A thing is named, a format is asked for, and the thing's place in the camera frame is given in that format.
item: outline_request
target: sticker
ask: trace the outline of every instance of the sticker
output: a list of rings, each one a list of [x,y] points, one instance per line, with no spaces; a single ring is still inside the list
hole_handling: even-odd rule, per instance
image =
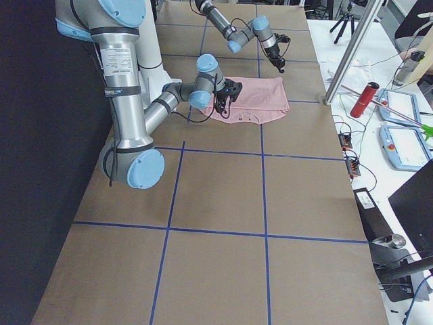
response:
[[[374,203],[368,196],[367,192],[358,192],[357,193],[359,202],[363,205],[364,209],[371,209],[374,208]]]
[[[102,49],[102,63],[105,76],[125,76],[134,74],[130,49]]]

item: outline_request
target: blue cable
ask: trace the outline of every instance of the blue cable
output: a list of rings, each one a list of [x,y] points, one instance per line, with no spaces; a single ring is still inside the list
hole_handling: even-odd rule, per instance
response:
[[[409,319],[409,315],[410,315],[410,313],[411,313],[411,310],[412,310],[413,304],[415,303],[415,299],[416,299],[416,297],[417,297],[417,295],[418,295],[418,292],[419,292],[420,288],[421,288],[422,285],[423,285],[424,283],[426,283],[426,281],[427,281],[429,278],[431,278],[432,276],[433,276],[433,274],[430,274],[427,278],[425,278],[424,280],[422,280],[421,283],[419,284],[417,290],[415,291],[415,294],[413,295],[412,302],[411,302],[411,306],[410,306],[409,309],[405,312],[405,314],[406,314],[406,318],[403,320],[403,325],[406,325],[406,324],[407,324],[407,320]]]

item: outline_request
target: pink cloth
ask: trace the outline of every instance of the pink cloth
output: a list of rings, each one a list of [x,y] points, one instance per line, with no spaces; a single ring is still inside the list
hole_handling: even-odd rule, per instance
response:
[[[214,120],[229,124],[238,122],[263,124],[284,117],[286,112],[290,110],[282,78],[228,77],[228,79],[242,83],[241,93],[236,102],[231,103],[230,117],[226,120],[215,111],[211,116]],[[213,98],[209,105],[201,110],[206,116],[212,112],[212,103]]]

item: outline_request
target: white table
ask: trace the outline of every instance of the white table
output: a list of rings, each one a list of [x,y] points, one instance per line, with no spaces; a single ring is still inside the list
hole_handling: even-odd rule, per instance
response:
[[[325,20],[309,20],[309,28],[311,30],[311,36],[315,46],[317,59],[320,63],[321,73],[325,87],[329,86],[329,78],[332,77],[332,73],[336,71],[337,66],[346,50],[346,47],[350,41],[350,27],[347,26],[346,30],[338,41],[338,44],[334,45],[334,39],[338,34],[340,27],[330,33],[329,30],[336,23],[334,21]],[[394,71],[398,65],[402,62],[399,56],[396,56],[397,52],[384,29],[379,23],[373,23],[371,26],[366,39],[358,51],[353,65],[365,65],[374,64],[376,62],[390,58],[389,60],[378,63],[371,67],[372,80],[366,79],[369,76],[369,69],[363,68],[351,68],[348,75],[346,76],[343,84],[357,90],[359,93],[362,92],[363,88],[368,81],[375,81],[380,87],[390,87],[390,80],[394,75]],[[427,103],[425,97],[422,95],[416,84],[408,85],[401,89],[408,93],[414,93],[417,96],[420,111],[431,112],[432,109]],[[335,100],[332,102],[332,113],[335,115],[342,116],[345,123],[348,123],[352,130],[363,131],[363,127],[350,120],[346,117],[344,107],[347,113],[350,112],[357,98],[348,95],[347,91],[340,89],[341,95],[337,95]],[[405,238],[407,235],[402,229],[398,222],[394,212],[392,211],[388,202],[388,197],[393,194],[401,185],[403,185],[412,175],[412,172],[396,171],[392,169],[387,158],[384,156],[383,149],[379,142],[379,128],[386,122],[382,121],[377,111],[373,111],[374,105],[369,105],[365,110],[364,114],[359,118],[359,121],[364,125],[367,123],[369,118],[371,120],[368,123],[367,130],[362,141],[362,152],[361,152],[361,163],[371,169],[377,179],[378,184],[371,195],[373,196],[376,204],[387,220],[389,226],[395,234],[402,234]],[[433,125],[433,118],[431,116],[421,116],[422,122],[427,125]],[[342,119],[338,116],[334,117],[335,122],[341,121]],[[336,124],[337,131],[340,130],[341,123]],[[347,127],[343,126],[343,131],[348,131]],[[354,151],[359,154],[361,148],[361,133],[355,133],[352,135],[352,144]],[[433,139],[428,140],[429,147],[433,148]],[[367,188],[371,189],[374,185],[373,176],[361,167],[361,177],[355,178],[352,187]],[[408,242],[405,247],[410,253],[416,252],[413,245]],[[413,255],[413,258],[419,259],[419,256]],[[429,280],[430,286],[433,286],[433,281]],[[386,314],[390,325],[401,324],[404,313],[408,310],[410,300],[400,301],[398,303],[391,302],[386,293],[382,292],[382,298],[386,308]],[[430,301],[417,301],[413,306],[408,324],[417,325],[431,325],[433,320],[433,295],[430,295]]]

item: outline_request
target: blue joint cap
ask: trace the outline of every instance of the blue joint cap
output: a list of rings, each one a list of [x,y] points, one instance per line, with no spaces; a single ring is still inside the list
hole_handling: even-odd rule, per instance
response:
[[[203,54],[197,59],[196,65],[199,72],[210,72],[218,67],[218,62],[212,54]]]
[[[242,46],[239,43],[236,43],[235,41],[228,41],[227,46],[229,47],[230,51],[233,53],[237,53],[242,49]]]
[[[60,34],[72,37],[73,39],[79,39],[80,41],[94,42],[89,32],[68,25],[57,18],[55,22],[57,23],[57,30]]]
[[[206,108],[210,101],[210,93],[204,90],[196,90],[189,95],[189,104],[199,110]]]
[[[128,170],[127,182],[132,188],[151,188],[160,180],[165,167],[163,155],[157,149],[142,152]]]
[[[105,12],[125,27],[140,26],[146,16],[144,1],[137,0],[98,0]]]
[[[252,21],[252,27],[257,31],[264,30],[268,26],[269,20],[268,18],[266,18],[266,16],[259,16]]]

